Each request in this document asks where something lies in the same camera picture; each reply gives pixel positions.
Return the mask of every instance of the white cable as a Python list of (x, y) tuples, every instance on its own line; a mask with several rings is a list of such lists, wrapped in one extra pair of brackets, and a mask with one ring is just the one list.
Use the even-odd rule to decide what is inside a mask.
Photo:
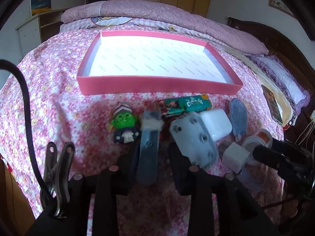
[[(308, 135), (308, 138), (310, 137), (310, 135), (311, 135), (311, 133), (312, 133), (312, 131), (313, 131), (314, 128), (315, 128), (315, 124), (313, 123), (313, 128), (312, 128), (310, 134)], [(305, 149), (306, 149), (306, 150), (308, 149), (308, 138), (306, 139), (306, 145), (305, 145)]]
[(313, 128), (314, 128), (314, 123), (312, 122), (312, 125), (311, 125), (309, 131), (307, 132), (307, 134), (304, 136), (304, 138), (301, 140), (301, 142), (298, 145), (300, 145), (301, 143), (304, 142), (304, 140), (309, 136), (309, 134), (311, 134)]
[(312, 121), (306, 126), (305, 130), (301, 133), (301, 135), (306, 131), (306, 129), (308, 128), (309, 125), (311, 125), (311, 123), (312, 123)]

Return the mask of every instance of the painting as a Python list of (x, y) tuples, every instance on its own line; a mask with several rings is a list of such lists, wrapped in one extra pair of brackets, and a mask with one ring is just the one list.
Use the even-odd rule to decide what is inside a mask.
[(31, 0), (31, 15), (51, 11), (51, 0)]
[(286, 14), (289, 14), (290, 16), (296, 18), (293, 13), (289, 10), (289, 8), (282, 2), (281, 0), (269, 0), (269, 5), (271, 7), (274, 7), (278, 10), (283, 11)]

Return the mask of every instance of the book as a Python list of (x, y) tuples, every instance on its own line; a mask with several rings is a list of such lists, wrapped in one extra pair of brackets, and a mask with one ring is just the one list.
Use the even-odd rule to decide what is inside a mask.
[(276, 99), (273, 93), (271, 92), (271, 90), (267, 89), (264, 85), (262, 85), (262, 90), (267, 100), (267, 104), (268, 104), (272, 119), (282, 126), (283, 122), (282, 122), (281, 114), (280, 114), (278, 104), (276, 102)]
[(31, 0), (31, 15), (51, 11), (51, 0)]

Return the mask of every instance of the folded blanket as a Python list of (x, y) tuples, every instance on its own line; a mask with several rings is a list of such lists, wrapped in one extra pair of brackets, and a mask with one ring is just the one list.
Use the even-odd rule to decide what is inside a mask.
[(144, 18), (195, 30), (248, 54), (268, 54), (265, 45), (249, 33), (162, 3), (142, 0), (100, 1), (71, 8), (62, 15), (65, 24), (84, 18), (118, 16)]

